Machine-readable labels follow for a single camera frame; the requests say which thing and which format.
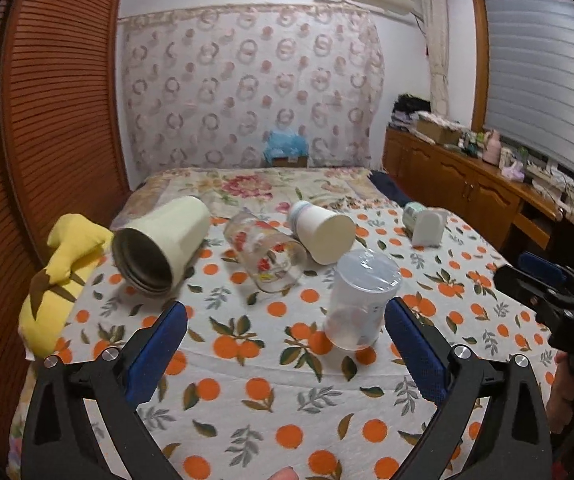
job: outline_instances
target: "blue plastic bag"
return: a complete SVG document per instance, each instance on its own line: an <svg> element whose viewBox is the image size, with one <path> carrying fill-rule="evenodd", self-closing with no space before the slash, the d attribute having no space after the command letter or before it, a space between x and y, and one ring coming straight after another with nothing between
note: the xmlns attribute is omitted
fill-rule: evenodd
<svg viewBox="0 0 574 480"><path fill-rule="evenodd" d="M272 130L263 153L265 160L271 163L273 159L285 156L308 156L309 146L303 137L291 130L286 132Z"/></svg>

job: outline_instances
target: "cardboard box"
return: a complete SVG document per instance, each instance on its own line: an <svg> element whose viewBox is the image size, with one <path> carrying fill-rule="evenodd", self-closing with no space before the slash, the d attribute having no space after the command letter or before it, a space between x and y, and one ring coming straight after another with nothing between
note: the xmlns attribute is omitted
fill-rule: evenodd
<svg viewBox="0 0 574 480"><path fill-rule="evenodd" d="M271 168L307 168L308 160L308 156L281 156L273 158L271 164L267 163L267 161L265 161L265 164Z"/></svg>
<svg viewBox="0 0 574 480"><path fill-rule="evenodd" d="M435 140L436 144L458 144L458 139L460 139L459 131L438 126L438 124L425 121L424 119L418 120L416 130L430 139Z"/></svg>

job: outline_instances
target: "floral bedsheet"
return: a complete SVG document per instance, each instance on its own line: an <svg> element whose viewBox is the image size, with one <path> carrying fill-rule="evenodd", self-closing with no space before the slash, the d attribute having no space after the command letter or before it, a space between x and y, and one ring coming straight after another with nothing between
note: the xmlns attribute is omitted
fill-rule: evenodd
<svg viewBox="0 0 574 480"><path fill-rule="evenodd" d="M195 195L214 216L231 218L243 206L253 213L284 213L292 203L308 200L339 207L347 200L380 200L367 168L265 168L203 170L181 168L147 179L112 223L116 229L179 196Z"/></svg>
<svg viewBox="0 0 574 480"><path fill-rule="evenodd" d="M356 223L356 248L384 251L400 265L400 296L420 320L486 358L526 355L547 399L554 372L547 329L494 288L493 273L504 261L480 235L451 216L442 245L419 250L401 229L402 209L394 203L342 209ZM283 213L261 218L288 232ZM187 479L264 480L288 465L302 479L390 478L435 405L420 396L386 332L362 351L333 348L321 330L333 266L310 262L286 294L259 292L224 241L225 222L212 218L177 295L187 309L187 335L150 402L138 407L152 437ZM108 255L75 303L56 353L65 362L93 359L152 325L162 303L126 285ZM11 432L12 476L31 380ZM462 469L484 407L483 400L474 409L445 476ZM125 475L101 418L88 409L112 471Z"/></svg>

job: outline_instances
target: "wooden window frame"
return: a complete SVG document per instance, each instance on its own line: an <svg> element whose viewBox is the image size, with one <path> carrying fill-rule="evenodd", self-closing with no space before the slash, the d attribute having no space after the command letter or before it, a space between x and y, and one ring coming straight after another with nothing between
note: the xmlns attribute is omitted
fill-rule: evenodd
<svg viewBox="0 0 574 480"><path fill-rule="evenodd" d="M474 0L474 16L476 20L476 91L471 129L474 132L481 132L489 92L489 25L484 0Z"/></svg>

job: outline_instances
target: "transparent plastic container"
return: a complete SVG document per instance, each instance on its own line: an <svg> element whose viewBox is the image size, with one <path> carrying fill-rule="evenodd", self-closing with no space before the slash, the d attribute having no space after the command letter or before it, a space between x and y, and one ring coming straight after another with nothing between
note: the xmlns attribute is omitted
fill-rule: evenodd
<svg viewBox="0 0 574 480"><path fill-rule="evenodd" d="M401 282L400 267L384 253L359 249L340 258L324 323L330 341L349 351L371 346Z"/></svg>
<svg viewBox="0 0 574 480"><path fill-rule="evenodd" d="M307 251L244 208L225 226L225 240L257 287L280 292L296 283L307 264Z"/></svg>

